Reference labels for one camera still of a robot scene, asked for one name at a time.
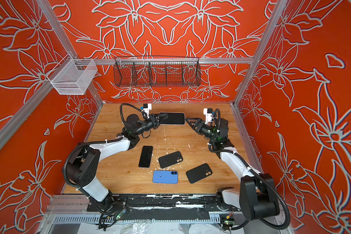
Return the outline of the black smartphone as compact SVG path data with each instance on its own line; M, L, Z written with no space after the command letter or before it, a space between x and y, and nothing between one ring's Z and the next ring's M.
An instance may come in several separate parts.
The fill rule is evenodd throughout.
M149 168L153 154L153 146L143 146L138 166L140 168Z
M166 114L167 118L161 121L161 125L184 125L185 114L175 112L160 112L160 114Z

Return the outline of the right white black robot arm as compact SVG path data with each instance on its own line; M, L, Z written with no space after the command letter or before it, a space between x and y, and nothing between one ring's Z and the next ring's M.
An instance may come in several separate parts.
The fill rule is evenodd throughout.
M188 125L208 140L208 149L225 162L239 179L239 191L226 187L219 190L222 201L239 209L245 221L240 225L222 224L222 229L238 230L250 221L260 220L275 230L290 226L288 206L275 188L274 179L251 166L237 151L228 138L229 122L221 117L219 109L205 108L205 120L186 118Z

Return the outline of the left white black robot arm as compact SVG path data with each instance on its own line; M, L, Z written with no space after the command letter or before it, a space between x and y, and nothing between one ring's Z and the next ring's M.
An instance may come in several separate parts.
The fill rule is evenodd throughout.
M80 142L64 163L62 174L66 184L87 196L101 214L113 213L119 202L114 200L112 192L96 177L99 162L114 154L133 149L139 142L140 135L157 129L168 118L166 113L150 114L150 109L122 103L122 132L111 140Z

